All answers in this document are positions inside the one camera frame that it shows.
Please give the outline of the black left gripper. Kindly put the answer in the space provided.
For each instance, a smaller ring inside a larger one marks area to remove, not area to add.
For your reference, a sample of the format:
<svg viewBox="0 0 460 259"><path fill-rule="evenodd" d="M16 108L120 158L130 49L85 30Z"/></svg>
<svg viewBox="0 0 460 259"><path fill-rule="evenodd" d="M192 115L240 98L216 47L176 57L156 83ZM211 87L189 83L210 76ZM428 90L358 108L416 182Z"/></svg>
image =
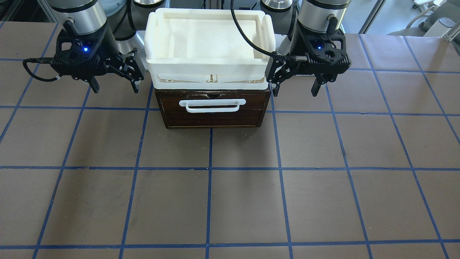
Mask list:
<svg viewBox="0 0 460 259"><path fill-rule="evenodd" d="M308 57L306 56L280 56L277 54L271 55L266 68L266 81L268 82L274 97L278 96L281 83L295 75L295 70L300 63L307 61ZM322 84L319 82L319 80L315 79L312 85L313 97L317 97L321 86Z"/></svg>

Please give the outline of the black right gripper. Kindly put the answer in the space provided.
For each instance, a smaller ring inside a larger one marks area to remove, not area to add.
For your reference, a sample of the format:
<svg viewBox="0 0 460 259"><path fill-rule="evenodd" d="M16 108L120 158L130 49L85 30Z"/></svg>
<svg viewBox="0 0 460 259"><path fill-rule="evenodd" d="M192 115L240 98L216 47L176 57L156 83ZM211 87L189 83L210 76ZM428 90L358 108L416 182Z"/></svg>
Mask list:
<svg viewBox="0 0 460 259"><path fill-rule="evenodd" d="M119 54L105 59L108 67L108 73L114 73L131 82L134 93L139 92L140 81L145 79L145 67L140 59L137 50L128 52L128 54ZM92 76L89 78L89 85L94 93L99 93L99 83Z"/></svg>

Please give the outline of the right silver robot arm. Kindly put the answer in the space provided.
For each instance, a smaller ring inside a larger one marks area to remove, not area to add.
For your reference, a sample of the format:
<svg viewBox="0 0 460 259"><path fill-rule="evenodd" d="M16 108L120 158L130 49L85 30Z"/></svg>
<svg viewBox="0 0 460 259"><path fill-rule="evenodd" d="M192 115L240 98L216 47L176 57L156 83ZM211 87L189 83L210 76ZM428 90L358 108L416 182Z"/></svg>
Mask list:
<svg viewBox="0 0 460 259"><path fill-rule="evenodd" d="M131 82L134 93L144 79L145 69L137 49L119 51L102 4L98 0L50 0L62 25L50 66L60 76L71 76L99 92L97 76L116 74Z"/></svg>

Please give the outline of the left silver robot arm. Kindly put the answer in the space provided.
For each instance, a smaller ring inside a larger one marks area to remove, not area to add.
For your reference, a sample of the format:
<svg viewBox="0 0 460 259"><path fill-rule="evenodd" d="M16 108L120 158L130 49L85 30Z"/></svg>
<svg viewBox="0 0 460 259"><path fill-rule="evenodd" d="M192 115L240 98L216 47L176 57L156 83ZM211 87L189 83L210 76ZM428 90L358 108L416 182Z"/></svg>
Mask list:
<svg viewBox="0 0 460 259"><path fill-rule="evenodd" d="M290 28L276 50L290 59L271 58L266 69L275 97L285 80L310 75L315 77L311 92L317 96L322 85L335 82L350 68L346 37L340 29L349 4L349 0L302 0L293 6Z"/></svg>

